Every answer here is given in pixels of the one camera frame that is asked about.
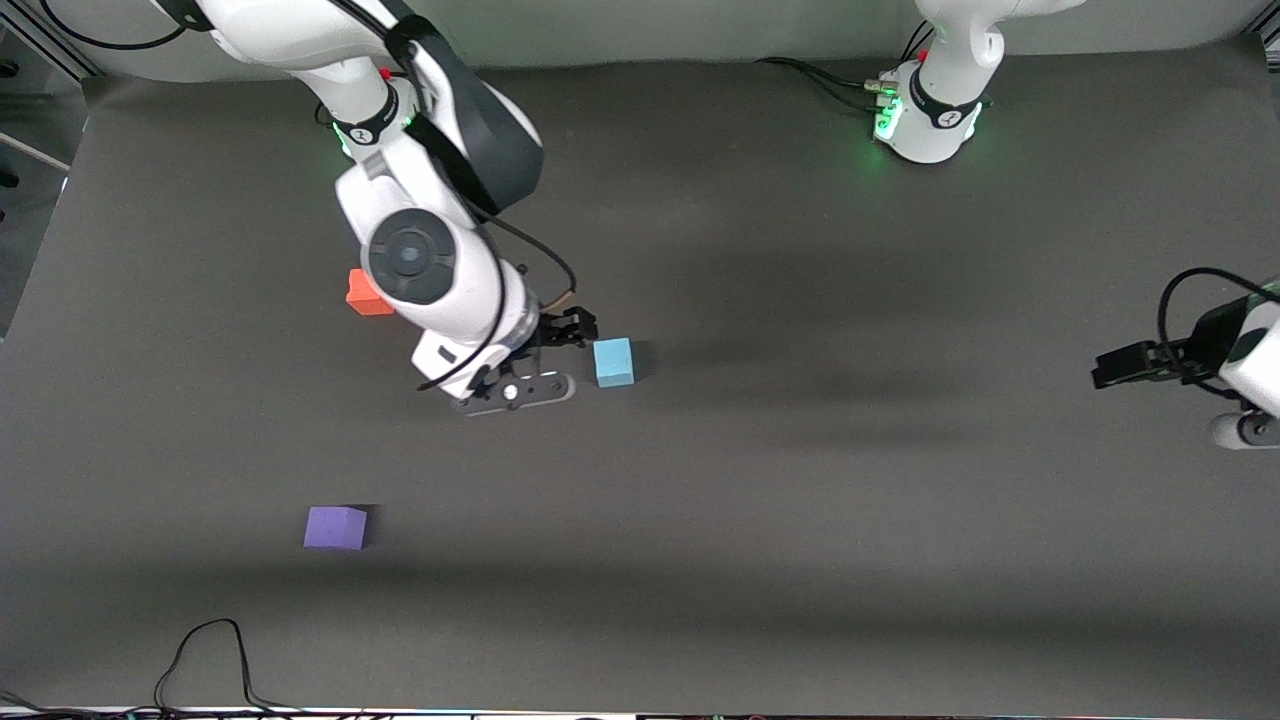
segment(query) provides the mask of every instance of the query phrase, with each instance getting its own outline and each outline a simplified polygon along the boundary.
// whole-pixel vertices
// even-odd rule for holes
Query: gray circular joint cap
[[[453,287],[457,247],[439,217],[420,208],[389,215],[369,241],[369,274],[387,295],[429,305]]]

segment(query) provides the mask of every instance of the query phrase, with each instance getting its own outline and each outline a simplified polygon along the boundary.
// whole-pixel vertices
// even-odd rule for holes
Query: white wall
[[[27,0],[36,5],[35,0]],[[475,65],[896,55],[919,22],[910,0],[410,0]],[[1005,23],[1015,54],[1187,47],[1239,32],[1268,0],[1091,0]],[[147,0],[50,0],[81,32],[116,42],[172,28]],[[90,50],[108,72],[182,82],[273,77],[187,33],[145,53]]]

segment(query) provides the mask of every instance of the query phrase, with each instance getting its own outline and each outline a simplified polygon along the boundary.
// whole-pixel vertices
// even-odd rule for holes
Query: cable connector
[[[897,81],[892,79],[868,79],[863,81],[863,90],[867,92],[877,92],[879,95],[888,95],[893,97],[897,95]]]

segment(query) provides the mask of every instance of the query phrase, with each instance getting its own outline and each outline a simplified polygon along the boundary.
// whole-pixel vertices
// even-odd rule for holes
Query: light blue block
[[[625,337],[598,340],[595,351],[595,380],[600,387],[628,386],[636,382],[631,369],[631,341]]]

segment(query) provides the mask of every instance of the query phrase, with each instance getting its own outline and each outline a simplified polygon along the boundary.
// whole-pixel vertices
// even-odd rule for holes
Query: white robot link
[[[941,163],[973,136],[982,94],[1005,58],[996,23],[1048,15],[1084,0],[915,0],[934,29],[925,60],[908,58],[879,74],[897,87],[881,95],[873,137],[914,163]]]
[[[1169,300],[1188,278],[1211,275],[1249,291],[1201,316],[1192,334],[1169,340]],[[1097,359],[1093,387],[1138,380],[1180,380],[1240,404],[1210,423],[1210,437],[1228,450],[1280,448],[1280,278],[1254,284],[1217,268],[1174,277],[1160,297],[1158,341],[1135,342]],[[1208,384],[1226,383],[1226,388]]]
[[[481,81],[403,0],[152,0],[243,63],[288,72],[334,118],[356,164],[337,183],[360,264],[378,293],[422,329],[412,363],[463,414],[558,402],[561,373],[517,374],[541,347],[584,346],[595,319],[557,314],[576,278],[554,252],[495,218],[538,184],[543,146],[525,113]],[[390,55],[403,77],[384,77]],[[503,260],[492,222],[548,252],[570,290],[541,305]]]

